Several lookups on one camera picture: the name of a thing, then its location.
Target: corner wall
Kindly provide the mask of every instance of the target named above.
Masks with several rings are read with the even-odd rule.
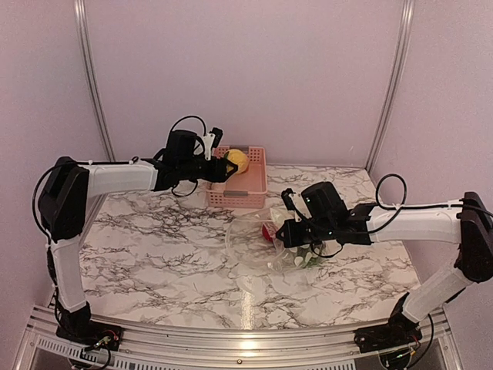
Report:
[[[11,368],[33,304],[51,291],[36,181],[59,156],[104,159],[73,2],[0,2],[0,362]]]
[[[479,193],[493,210],[493,3],[416,1],[411,44],[387,135],[371,176],[404,176],[408,203]],[[401,186],[383,188],[398,202]],[[408,243],[421,280],[456,247]],[[491,368],[493,282],[446,305],[464,369]]]

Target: yellow ball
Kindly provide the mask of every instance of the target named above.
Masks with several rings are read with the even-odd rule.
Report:
[[[248,156],[241,150],[230,149],[224,153],[224,158],[230,160],[238,166],[238,171],[236,173],[243,173],[248,170],[248,164],[250,163],[250,160],[248,159]]]

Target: lemon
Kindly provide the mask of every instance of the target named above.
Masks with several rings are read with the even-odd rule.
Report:
[[[250,160],[248,159],[248,156],[241,150],[230,149],[224,153],[224,158],[230,160],[238,166],[238,171],[236,173],[243,173],[248,170],[248,164],[250,163]]]

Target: white marble countertop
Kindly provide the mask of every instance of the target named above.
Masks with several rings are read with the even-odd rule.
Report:
[[[287,187],[332,181],[348,207],[374,197],[365,170],[269,166],[266,207]],[[232,261],[224,237],[245,210],[206,207],[194,195],[109,196],[81,251],[92,312],[197,328],[303,328],[386,318],[418,286],[401,242],[347,244],[334,259],[285,274]]]

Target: pink plastic basket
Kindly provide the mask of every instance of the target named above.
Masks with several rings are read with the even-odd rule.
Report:
[[[219,146],[214,155],[224,156],[229,149],[239,149],[249,158],[248,171],[232,175],[225,183],[210,183],[207,200],[211,207],[263,208],[267,195],[265,149],[258,146]]]

